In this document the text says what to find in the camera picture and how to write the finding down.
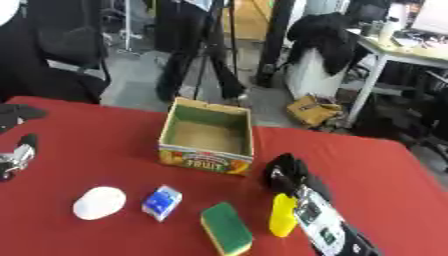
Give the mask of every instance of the small blue box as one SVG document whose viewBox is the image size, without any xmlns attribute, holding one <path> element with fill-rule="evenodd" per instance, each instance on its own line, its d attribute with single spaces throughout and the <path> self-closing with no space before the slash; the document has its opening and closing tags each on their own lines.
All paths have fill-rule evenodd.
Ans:
<svg viewBox="0 0 448 256">
<path fill-rule="evenodd" d="M 182 194 L 180 192 L 163 185 L 145 199 L 142 210 L 162 222 L 181 201 Z"/>
</svg>

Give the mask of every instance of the office chair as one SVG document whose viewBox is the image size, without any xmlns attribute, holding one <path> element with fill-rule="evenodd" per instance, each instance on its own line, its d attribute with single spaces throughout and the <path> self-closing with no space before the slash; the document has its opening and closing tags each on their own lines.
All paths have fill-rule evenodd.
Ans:
<svg viewBox="0 0 448 256">
<path fill-rule="evenodd" d="M 437 80 L 430 88 L 424 88 L 425 96 L 432 97 L 429 106 L 422 113 L 422 117 L 418 122 L 413 123 L 414 130 L 417 130 L 417 136 L 413 143 L 408 145 L 411 149 L 414 146 L 426 147 L 436 154 L 448 164 L 448 150 L 442 149 L 440 146 L 448 147 L 448 79 L 438 75 L 432 71 L 427 74 Z"/>
<path fill-rule="evenodd" d="M 87 69 L 102 69 L 104 86 L 111 83 L 105 63 L 100 0 L 28 0 L 27 19 L 45 59 Z"/>
<path fill-rule="evenodd" d="M 98 104 L 105 86 L 97 81 L 101 79 L 49 67 L 22 12 L 0 27 L 1 102 L 14 96 L 38 96 Z"/>
</svg>

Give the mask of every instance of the green sponge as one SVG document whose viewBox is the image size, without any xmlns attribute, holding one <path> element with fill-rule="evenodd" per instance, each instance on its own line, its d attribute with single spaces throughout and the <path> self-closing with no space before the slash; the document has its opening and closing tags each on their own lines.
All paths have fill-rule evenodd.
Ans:
<svg viewBox="0 0 448 256">
<path fill-rule="evenodd" d="M 252 246 L 252 234 L 229 203 L 203 211 L 201 224 L 222 256 L 240 255 Z"/>
</svg>

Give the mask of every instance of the black pants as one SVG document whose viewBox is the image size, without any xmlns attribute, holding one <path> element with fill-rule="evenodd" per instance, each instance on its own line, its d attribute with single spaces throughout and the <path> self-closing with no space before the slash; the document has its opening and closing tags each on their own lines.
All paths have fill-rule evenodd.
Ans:
<svg viewBox="0 0 448 256">
<path fill-rule="evenodd" d="M 226 49 L 220 17 L 221 15 L 211 15 L 187 2 L 180 3 L 176 50 L 170 56 L 157 83 L 157 94 L 161 100 L 171 101 L 178 93 L 202 42 L 209 45 L 207 51 L 222 88 L 222 97 L 236 98 L 244 92 L 244 87 L 225 65 Z"/>
</svg>

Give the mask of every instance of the cardboard box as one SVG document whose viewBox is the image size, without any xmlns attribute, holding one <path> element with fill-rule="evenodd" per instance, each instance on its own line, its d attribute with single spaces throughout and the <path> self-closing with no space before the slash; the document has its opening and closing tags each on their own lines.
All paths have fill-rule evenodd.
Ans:
<svg viewBox="0 0 448 256">
<path fill-rule="evenodd" d="M 245 175 L 253 155 L 250 110 L 176 98 L 159 139 L 162 163 Z"/>
</svg>

